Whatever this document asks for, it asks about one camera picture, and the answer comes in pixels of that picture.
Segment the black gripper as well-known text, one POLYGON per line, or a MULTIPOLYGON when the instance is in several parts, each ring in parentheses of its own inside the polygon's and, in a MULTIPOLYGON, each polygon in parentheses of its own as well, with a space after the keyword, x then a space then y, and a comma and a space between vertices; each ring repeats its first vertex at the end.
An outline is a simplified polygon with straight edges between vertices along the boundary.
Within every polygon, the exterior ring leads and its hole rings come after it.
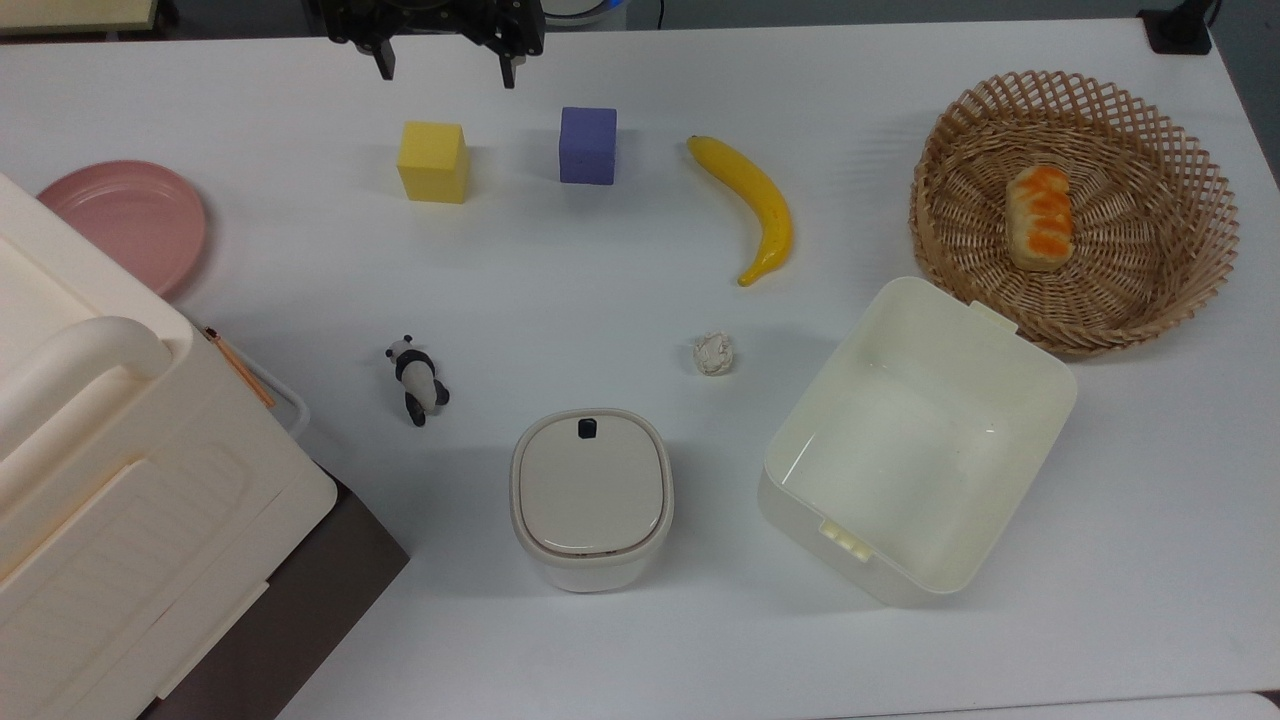
POLYGON ((500 54, 504 88, 512 90, 524 54, 541 54, 547 33, 539 1, 323 1, 325 31, 371 56, 384 81, 394 79, 399 35, 458 35, 500 54))

